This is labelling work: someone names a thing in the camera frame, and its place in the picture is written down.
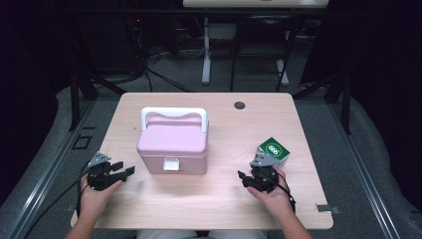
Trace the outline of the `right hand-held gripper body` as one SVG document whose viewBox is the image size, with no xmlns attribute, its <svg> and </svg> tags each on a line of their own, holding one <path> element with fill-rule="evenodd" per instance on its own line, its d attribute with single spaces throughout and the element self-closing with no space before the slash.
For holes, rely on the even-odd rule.
<svg viewBox="0 0 422 239">
<path fill-rule="evenodd" d="M 260 192 L 270 193 L 279 184 L 279 176 L 274 169 L 276 160 L 266 155 L 257 155 L 251 162 L 254 187 Z"/>
</svg>

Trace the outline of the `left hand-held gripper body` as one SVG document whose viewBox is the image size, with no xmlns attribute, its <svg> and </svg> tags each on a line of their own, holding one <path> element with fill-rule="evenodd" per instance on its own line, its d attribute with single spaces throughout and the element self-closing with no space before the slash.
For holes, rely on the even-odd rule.
<svg viewBox="0 0 422 239">
<path fill-rule="evenodd" d="M 88 163 L 88 185 L 97 191 L 103 191 L 118 181 L 117 176 L 122 171 L 113 171 L 110 157 L 96 152 Z"/>
</svg>

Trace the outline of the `green and white carton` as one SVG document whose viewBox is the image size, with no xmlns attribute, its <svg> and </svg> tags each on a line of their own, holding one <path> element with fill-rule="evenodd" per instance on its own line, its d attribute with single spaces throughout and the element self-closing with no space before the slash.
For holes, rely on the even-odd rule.
<svg viewBox="0 0 422 239">
<path fill-rule="evenodd" d="M 290 156 L 290 152 L 273 137 L 269 137 L 258 145 L 256 154 L 274 158 L 276 160 L 276 166 L 283 166 Z"/>
</svg>

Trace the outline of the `pink storage box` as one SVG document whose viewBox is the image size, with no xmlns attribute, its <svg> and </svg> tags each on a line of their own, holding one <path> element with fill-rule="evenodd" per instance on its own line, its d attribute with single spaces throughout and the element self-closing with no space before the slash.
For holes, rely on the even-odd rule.
<svg viewBox="0 0 422 239">
<path fill-rule="evenodd" d="M 137 152 L 150 173 L 207 172 L 209 120 L 202 108 L 145 107 Z"/>
</svg>

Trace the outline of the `person's left hand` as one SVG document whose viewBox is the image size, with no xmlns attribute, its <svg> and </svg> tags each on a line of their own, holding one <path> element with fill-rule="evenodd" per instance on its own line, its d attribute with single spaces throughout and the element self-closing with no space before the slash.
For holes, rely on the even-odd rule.
<svg viewBox="0 0 422 239">
<path fill-rule="evenodd" d="M 80 217 L 97 221 L 105 211 L 108 201 L 121 185 L 122 181 L 119 180 L 103 191 L 96 191 L 89 187 L 88 178 L 84 175 L 81 182 L 83 192 L 81 193 Z"/>
</svg>

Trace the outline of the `person's right hand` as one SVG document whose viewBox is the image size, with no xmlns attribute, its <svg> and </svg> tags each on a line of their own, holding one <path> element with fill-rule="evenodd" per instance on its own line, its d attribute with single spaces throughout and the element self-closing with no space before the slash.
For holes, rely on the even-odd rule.
<svg viewBox="0 0 422 239">
<path fill-rule="evenodd" d="M 259 199 L 265 205 L 267 210 L 274 217 L 275 214 L 280 212 L 282 209 L 288 209 L 294 212 L 291 204 L 291 196 L 289 195 L 290 189 L 286 182 L 286 175 L 279 168 L 275 168 L 275 170 L 279 176 L 279 185 L 272 192 L 264 193 L 253 187 L 247 188 L 254 197 Z"/>
</svg>

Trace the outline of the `person's light trousers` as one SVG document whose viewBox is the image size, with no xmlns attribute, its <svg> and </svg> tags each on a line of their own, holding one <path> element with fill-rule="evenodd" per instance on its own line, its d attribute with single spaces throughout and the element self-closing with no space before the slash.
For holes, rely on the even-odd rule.
<svg viewBox="0 0 422 239">
<path fill-rule="evenodd" d="M 266 230 L 140 230 L 136 239 L 268 239 Z"/>
</svg>

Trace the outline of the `black metal stand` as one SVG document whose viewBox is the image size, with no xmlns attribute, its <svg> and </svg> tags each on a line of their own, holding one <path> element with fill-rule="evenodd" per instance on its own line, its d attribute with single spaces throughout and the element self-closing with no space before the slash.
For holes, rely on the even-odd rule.
<svg viewBox="0 0 422 239">
<path fill-rule="evenodd" d="M 70 79 L 72 123 L 70 130 L 74 130 L 81 120 L 80 94 L 83 94 L 88 101 L 95 101 L 99 93 L 94 84 L 100 84 L 112 92 L 122 96 L 125 90 L 107 81 L 105 78 L 91 72 L 75 71 Z"/>
<path fill-rule="evenodd" d="M 349 114 L 351 102 L 351 77 L 348 73 L 334 73 L 324 80 L 313 83 L 304 90 L 294 94 L 293 98 L 295 100 L 301 99 L 323 86 L 328 86 L 328 90 L 323 97 L 327 104 L 334 104 L 338 101 L 339 97 L 342 97 L 340 101 L 340 124 L 344 131 L 347 134 L 350 134 Z"/>
</svg>

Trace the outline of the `white background desk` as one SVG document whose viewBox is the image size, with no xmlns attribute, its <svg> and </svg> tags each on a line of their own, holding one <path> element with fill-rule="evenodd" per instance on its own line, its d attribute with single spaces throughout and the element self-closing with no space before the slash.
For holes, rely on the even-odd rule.
<svg viewBox="0 0 422 239">
<path fill-rule="evenodd" d="M 202 10 L 217 9 L 324 9 L 328 0 L 183 0 L 183 7 Z M 202 84 L 210 84 L 211 53 L 210 53 L 210 24 L 208 17 L 204 19 L 204 64 Z"/>
</svg>

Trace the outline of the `dark computer with red light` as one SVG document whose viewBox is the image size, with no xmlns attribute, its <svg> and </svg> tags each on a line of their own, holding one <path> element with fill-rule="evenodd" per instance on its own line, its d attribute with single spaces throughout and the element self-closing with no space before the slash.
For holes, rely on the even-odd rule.
<svg viewBox="0 0 422 239">
<path fill-rule="evenodd" d="M 174 17 L 125 17 L 124 23 L 136 60 L 142 67 L 162 51 L 178 56 Z"/>
</svg>

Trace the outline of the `aluminium floor rail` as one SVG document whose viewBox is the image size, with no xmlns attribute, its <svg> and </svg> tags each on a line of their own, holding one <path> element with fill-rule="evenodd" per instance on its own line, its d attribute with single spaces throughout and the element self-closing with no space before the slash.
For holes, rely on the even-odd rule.
<svg viewBox="0 0 422 239">
<path fill-rule="evenodd" d="M 71 144 L 94 108 L 96 102 L 87 101 L 79 111 L 80 119 L 70 130 L 71 106 L 61 102 L 59 111 L 39 151 L 0 208 L 0 219 L 9 218 L 2 239 L 22 239 L 32 225 L 40 206 L 60 171 Z"/>
<path fill-rule="evenodd" d="M 390 213 L 388 212 L 384 200 L 380 196 L 372 180 L 372 177 L 367 170 L 361 153 L 355 144 L 353 136 L 350 133 L 347 133 L 341 124 L 340 109 L 337 105 L 332 104 L 328 104 L 327 107 L 334 119 L 335 125 L 339 130 L 343 141 L 348 148 L 348 151 L 351 155 L 351 161 L 353 163 L 354 170 L 360 185 L 362 186 L 365 196 L 370 204 L 374 216 L 377 219 L 385 239 L 401 239 L 401 236 L 391 218 Z"/>
</svg>

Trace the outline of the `grey metal table bracket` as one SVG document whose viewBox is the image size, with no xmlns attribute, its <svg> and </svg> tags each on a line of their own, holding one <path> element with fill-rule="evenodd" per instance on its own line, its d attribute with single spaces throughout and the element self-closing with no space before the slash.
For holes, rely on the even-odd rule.
<svg viewBox="0 0 422 239">
<path fill-rule="evenodd" d="M 340 213 L 340 209 L 338 207 L 331 206 L 329 204 L 317 204 L 316 210 L 318 212 L 326 212 L 326 213 L 329 213 L 329 214 L 339 214 Z"/>
</svg>

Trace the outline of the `black metal chair frame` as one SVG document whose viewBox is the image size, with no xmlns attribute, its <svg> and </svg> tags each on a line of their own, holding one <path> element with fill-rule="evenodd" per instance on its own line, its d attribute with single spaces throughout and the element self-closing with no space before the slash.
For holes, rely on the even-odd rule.
<svg viewBox="0 0 422 239">
<path fill-rule="evenodd" d="M 230 52 L 230 90 L 240 81 L 277 80 L 288 84 L 287 65 L 304 20 L 295 16 L 252 16 L 237 25 Z"/>
</svg>

